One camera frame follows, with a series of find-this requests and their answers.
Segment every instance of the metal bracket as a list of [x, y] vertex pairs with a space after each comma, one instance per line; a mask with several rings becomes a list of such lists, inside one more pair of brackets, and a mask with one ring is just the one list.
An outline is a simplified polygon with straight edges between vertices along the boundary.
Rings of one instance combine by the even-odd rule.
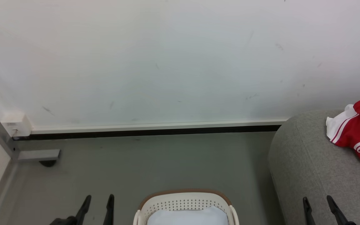
[[5, 130], [0, 122], [0, 145], [11, 157], [13, 161], [47, 161], [57, 160], [59, 158], [60, 149], [49, 150], [33, 150], [33, 151], [20, 151], [17, 144]]

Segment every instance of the white basket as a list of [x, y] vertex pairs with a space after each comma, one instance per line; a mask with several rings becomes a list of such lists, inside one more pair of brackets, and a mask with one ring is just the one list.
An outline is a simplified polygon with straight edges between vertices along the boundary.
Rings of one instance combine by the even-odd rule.
[[221, 192], [209, 189], [181, 189], [149, 195], [139, 206], [133, 225], [147, 225], [149, 217], [158, 210], [202, 210], [210, 206], [225, 212], [229, 225], [239, 225], [230, 200]]

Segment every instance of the gray floor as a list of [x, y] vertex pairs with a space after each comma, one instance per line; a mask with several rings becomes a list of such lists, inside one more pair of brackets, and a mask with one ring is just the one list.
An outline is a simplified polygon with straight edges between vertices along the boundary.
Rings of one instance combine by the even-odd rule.
[[92, 195], [84, 225], [101, 225], [109, 194], [116, 225], [132, 224], [147, 195], [177, 188], [226, 194], [241, 224], [283, 225], [267, 165], [273, 132], [185, 134], [21, 142], [61, 148], [52, 168], [23, 163], [7, 194], [0, 225], [50, 224], [74, 215]]

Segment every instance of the gray sofa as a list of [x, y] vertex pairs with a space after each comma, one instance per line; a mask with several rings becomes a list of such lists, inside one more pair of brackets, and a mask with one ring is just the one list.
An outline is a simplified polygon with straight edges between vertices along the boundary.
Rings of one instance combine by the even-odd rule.
[[352, 149], [337, 147], [326, 137], [326, 117], [340, 112], [310, 111], [290, 118], [273, 139], [269, 166], [287, 225], [305, 224], [304, 196], [316, 225], [337, 224], [327, 195], [360, 225], [360, 160]]

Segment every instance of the baseboard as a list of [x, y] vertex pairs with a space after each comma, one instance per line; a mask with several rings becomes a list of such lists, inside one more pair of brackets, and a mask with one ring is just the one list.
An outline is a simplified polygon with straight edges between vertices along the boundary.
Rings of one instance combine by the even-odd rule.
[[185, 122], [91, 127], [35, 127], [30, 136], [15, 137], [14, 139], [16, 141], [27, 141], [166, 134], [276, 131], [286, 120], [287, 119]]
[[1, 178], [0, 181], [0, 211], [1, 208], [4, 205], [5, 198], [7, 195], [7, 192], [9, 188], [11, 187], [12, 181], [16, 176], [18, 164], [15, 162], [12, 162], [12, 160], [8, 163], [4, 175]]

